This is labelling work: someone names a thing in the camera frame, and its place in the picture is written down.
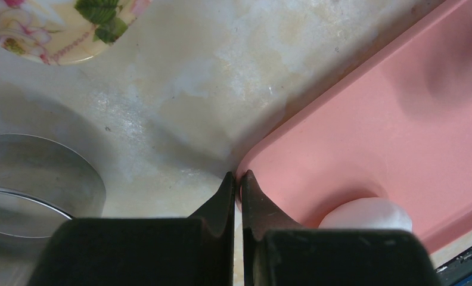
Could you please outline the pink plastic tray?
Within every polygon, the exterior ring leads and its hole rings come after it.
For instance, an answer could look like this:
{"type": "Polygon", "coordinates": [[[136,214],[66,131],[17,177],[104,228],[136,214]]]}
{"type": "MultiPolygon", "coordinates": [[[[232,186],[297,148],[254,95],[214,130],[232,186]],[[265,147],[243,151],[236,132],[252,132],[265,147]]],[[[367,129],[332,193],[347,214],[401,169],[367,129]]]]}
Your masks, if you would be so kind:
{"type": "Polygon", "coordinates": [[[472,1],[446,1],[242,160],[284,212],[318,226],[382,197],[434,253],[472,230],[472,1]]]}

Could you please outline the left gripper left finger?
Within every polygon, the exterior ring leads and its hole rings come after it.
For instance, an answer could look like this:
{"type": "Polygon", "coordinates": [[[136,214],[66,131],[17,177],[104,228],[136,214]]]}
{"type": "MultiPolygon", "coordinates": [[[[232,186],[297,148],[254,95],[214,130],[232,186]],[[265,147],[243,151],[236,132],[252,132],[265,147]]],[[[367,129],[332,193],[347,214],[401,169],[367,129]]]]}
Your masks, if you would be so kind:
{"type": "Polygon", "coordinates": [[[29,285],[232,285],[235,192],[229,172],[188,217],[65,222],[29,285]]]}

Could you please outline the white dough ball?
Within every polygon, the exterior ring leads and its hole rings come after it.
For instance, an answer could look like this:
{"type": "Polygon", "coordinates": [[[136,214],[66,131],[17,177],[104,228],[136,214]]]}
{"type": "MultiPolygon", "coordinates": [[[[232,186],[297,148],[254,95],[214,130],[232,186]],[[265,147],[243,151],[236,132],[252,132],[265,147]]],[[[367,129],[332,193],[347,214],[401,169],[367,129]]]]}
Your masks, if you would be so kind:
{"type": "Polygon", "coordinates": [[[398,229],[412,232],[412,220],[396,203],[379,198],[360,198],[342,204],[321,223],[320,229],[398,229]]]}

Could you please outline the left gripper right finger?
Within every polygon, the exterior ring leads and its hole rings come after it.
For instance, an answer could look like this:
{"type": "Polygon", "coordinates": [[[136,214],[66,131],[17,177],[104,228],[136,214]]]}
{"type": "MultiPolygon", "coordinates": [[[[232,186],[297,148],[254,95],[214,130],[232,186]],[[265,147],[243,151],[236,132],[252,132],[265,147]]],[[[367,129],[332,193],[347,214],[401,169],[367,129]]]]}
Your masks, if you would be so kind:
{"type": "Polygon", "coordinates": [[[246,285],[439,285],[409,232],[310,229],[282,211],[252,171],[240,181],[246,285]]]}

